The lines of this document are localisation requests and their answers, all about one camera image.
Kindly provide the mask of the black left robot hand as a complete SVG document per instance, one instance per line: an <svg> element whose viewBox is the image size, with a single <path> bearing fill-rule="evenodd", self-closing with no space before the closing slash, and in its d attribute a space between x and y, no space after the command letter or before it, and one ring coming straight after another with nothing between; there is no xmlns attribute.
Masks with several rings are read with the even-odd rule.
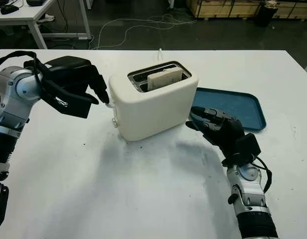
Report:
<svg viewBox="0 0 307 239"><path fill-rule="evenodd" d="M103 76L90 60L64 56L45 63L42 83L51 90L64 90L72 95L91 99L93 104L109 103Z"/></svg>

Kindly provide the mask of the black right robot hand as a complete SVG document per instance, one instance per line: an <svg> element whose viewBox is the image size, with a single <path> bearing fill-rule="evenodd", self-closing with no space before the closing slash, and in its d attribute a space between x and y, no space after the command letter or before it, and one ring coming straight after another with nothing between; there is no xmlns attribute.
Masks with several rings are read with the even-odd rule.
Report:
<svg viewBox="0 0 307 239"><path fill-rule="evenodd" d="M245 135L241 122L221 110L191 107L190 120L185 125L203 134L212 145L218 146L225 157L233 155L235 142Z"/></svg>

